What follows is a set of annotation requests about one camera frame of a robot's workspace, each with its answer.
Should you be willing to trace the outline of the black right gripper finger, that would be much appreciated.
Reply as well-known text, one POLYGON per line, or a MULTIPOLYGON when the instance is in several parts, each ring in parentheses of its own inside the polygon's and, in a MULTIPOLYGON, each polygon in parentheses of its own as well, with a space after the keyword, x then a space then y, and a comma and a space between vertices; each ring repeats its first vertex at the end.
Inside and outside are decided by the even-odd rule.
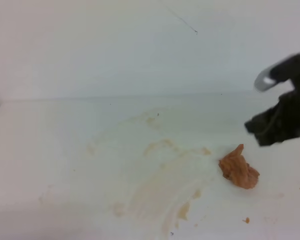
POLYGON ((286 131, 267 131, 256 134, 256 140, 260 147, 271 146, 273 144, 282 143, 287 138, 286 131))

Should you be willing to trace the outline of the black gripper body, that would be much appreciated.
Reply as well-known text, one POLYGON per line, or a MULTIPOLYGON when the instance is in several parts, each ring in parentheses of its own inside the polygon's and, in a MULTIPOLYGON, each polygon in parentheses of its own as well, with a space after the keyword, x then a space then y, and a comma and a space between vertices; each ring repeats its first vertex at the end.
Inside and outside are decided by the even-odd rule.
POLYGON ((267 132, 287 132, 286 140, 300 138, 300 91, 282 94, 269 110, 275 112, 275 119, 267 132))

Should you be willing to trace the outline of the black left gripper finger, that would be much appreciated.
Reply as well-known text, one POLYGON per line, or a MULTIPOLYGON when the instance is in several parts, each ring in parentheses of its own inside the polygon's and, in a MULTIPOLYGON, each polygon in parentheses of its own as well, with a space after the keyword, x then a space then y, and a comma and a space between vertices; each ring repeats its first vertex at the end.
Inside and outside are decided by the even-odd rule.
POLYGON ((249 134, 255 136, 264 135, 272 126, 275 119, 275 112, 267 110, 258 115, 255 115, 252 119, 244 123, 245 129, 249 134))

